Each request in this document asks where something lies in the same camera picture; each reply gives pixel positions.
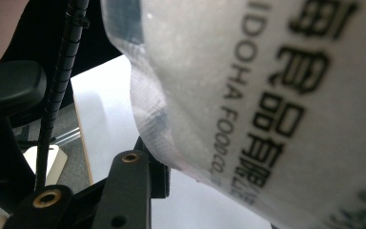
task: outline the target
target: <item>black cable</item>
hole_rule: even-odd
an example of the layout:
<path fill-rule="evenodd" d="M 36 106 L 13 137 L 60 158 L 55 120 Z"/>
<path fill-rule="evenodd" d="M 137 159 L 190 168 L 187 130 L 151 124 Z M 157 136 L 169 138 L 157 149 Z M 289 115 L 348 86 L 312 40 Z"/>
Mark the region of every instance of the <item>black cable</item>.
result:
<path fill-rule="evenodd" d="M 37 144 L 35 190 L 44 188 L 46 184 L 47 160 L 55 119 L 71 77 L 73 61 L 79 48 L 82 30 L 90 25 L 89 20 L 85 17 L 88 4 L 89 0 L 70 0 L 68 4 L 55 74 L 41 118 L 40 136 Z"/>

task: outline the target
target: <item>white plastic bag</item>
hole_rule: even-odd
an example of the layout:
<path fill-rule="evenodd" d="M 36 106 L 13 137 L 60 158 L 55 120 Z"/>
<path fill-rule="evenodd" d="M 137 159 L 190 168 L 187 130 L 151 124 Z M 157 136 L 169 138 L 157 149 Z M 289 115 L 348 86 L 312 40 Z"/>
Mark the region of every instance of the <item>white plastic bag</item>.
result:
<path fill-rule="evenodd" d="M 157 159 L 280 228 L 366 228 L 366 1 L 102 10 Z"/>

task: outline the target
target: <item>plastic bag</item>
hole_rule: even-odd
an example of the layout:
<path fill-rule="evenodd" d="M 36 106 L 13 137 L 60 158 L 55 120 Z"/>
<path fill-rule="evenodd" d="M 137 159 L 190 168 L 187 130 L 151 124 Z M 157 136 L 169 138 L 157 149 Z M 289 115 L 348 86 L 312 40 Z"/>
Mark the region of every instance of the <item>plastic bag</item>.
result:
<path fill-rule="evenodd" d="M 157 159 L 280 228 L 366 228 L 366 1 L 102 11 Z"/>

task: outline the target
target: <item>translucent plastic packaging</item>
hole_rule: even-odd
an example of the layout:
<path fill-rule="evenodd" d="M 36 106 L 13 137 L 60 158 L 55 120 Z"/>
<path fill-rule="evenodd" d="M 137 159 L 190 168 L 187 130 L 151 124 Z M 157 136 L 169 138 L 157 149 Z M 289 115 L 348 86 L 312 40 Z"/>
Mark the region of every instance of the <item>translucent plastic packaging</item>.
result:
<path fill-rule="evenodd" d="M 102 11 L 156 158 L 279 228 L 366 228 L 366 1 Z"/>

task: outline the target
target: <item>brass grommet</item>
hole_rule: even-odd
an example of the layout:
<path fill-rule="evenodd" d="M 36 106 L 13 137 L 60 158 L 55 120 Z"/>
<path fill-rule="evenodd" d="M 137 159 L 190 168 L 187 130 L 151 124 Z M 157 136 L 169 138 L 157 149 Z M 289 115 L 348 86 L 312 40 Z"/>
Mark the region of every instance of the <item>brass grommet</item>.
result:
<path fill-rule="evenodd" d="M 122 160 L 126 163 L 133 163 L 139 159 L 137 154 L 128 154 L 122 157 Z"/>
<path fill-rule="evenodd" d="M 61 198 L 61 191 L 58 189 L 47 190 L 40 194 L 32 202 L 32 206 L 35 208 L 46 208 L 50 207 Z"/>

